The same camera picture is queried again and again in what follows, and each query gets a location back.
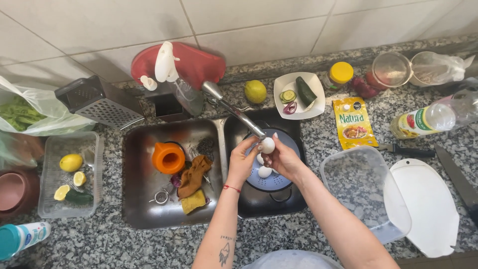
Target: cooking oil bottle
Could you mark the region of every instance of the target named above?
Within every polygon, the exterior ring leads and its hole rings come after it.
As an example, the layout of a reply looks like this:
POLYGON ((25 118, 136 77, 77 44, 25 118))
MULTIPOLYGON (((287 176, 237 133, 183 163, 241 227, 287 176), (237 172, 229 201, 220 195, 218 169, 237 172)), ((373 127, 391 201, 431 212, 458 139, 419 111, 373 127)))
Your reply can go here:
POLYGON ((398 139, 450 131, 478 121, 478 92, 461 99, 440 100, 430 106, 396 117, 390 131, 398 139))

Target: faucet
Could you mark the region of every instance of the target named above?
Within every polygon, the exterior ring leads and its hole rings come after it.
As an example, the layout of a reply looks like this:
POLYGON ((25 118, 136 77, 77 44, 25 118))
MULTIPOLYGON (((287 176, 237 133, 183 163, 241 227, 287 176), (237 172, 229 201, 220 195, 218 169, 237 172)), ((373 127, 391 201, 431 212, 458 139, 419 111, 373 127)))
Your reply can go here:
POLYGON ((211 81, 203 82, 201 86, 204 95, 206 98, 213 104, 217 104, 225 108, 231 114, 236 116, 244 125, 246 125, 250 132, 257 136, 261 141, 266 138, 266 133, 257 126, 249 117, 242 113, 239 109, 232 106, 230 103, 223 99, 222 91, 219 89, 219 86, 211 81))

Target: brown cloth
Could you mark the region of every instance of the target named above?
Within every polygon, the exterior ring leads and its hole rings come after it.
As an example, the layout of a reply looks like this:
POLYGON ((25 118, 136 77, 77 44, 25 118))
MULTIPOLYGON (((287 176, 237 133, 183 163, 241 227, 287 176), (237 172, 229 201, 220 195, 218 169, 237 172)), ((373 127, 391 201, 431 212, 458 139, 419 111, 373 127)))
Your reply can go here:
POLYGON ((181 185, 178 188, 178 201, 195 193, 203 181, 204 173, 211 169, 212 161, 206 155, 199 155, 192 161, 190 169, 184 170, 181 176, 181 185))

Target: red string bracelet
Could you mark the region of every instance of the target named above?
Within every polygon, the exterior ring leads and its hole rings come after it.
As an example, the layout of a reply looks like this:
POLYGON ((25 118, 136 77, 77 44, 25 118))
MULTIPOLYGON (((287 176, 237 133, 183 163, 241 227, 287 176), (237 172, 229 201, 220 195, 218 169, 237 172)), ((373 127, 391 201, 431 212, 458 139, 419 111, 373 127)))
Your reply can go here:
POLYGON ((236 188, 234 188, 234 187, 228 186, 228 185, 226 185, 226 184, 222 185, 222 188, 223 188, 223 189, 229 189, 229 188, 235 189, 236 191, 238 191, 238 193, 240 193, 240 190, 238 190, 238 189, 236 189, 236 188))

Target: white plate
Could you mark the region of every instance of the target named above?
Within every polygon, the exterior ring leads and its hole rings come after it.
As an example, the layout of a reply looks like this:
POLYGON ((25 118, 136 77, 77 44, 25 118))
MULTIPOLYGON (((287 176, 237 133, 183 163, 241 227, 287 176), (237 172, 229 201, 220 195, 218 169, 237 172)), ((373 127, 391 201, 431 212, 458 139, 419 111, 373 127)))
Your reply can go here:
POLYGON ((316 74, 308 72, 290 73, 276 78, 274 81, 274 100, 275 106, 277 107, 277 110, 279 111, 281 117, 290 120, 303 120, 318 116, 324 113, 326 107, 326 98, 322 83, 320 82, 316 74), (302 77, 304 79, 307 85, 309 85, 310 89, 317 96, 317 99, 314 101, 312 107, 309 110, 305 111, 306 107, 297 95, 297 98, 295 99, 295 101, 297 102, 297 110, 294 114, 287 115, 283 112, 284 107, 287 104, 282 103, 281 93, 286 90, 293 90, 295 94, 297 94, 297 86, 295 84, 295 79, 297 77, 302 77))
POLYGON ((390 171, 412 217, 407 238, 429 258, 452 254, 460 216, 443 179, 417 159, 401 160, 390 171))

